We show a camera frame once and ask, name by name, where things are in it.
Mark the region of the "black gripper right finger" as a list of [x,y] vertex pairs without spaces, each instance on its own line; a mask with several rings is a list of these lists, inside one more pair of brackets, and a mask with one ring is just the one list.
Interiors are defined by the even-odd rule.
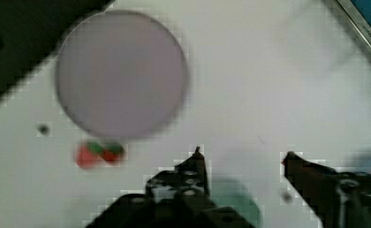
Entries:
[[371,174],[338,172],[289,151],[284,177],[324,228],[371,228]]

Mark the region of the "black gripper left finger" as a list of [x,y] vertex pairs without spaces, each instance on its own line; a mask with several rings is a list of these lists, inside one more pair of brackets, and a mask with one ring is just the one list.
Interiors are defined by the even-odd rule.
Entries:
[[256,228],[229,206],[210,196],[204,156],[194,154],[161,171],[145,184],[142,194],[115,200],[85,228]]

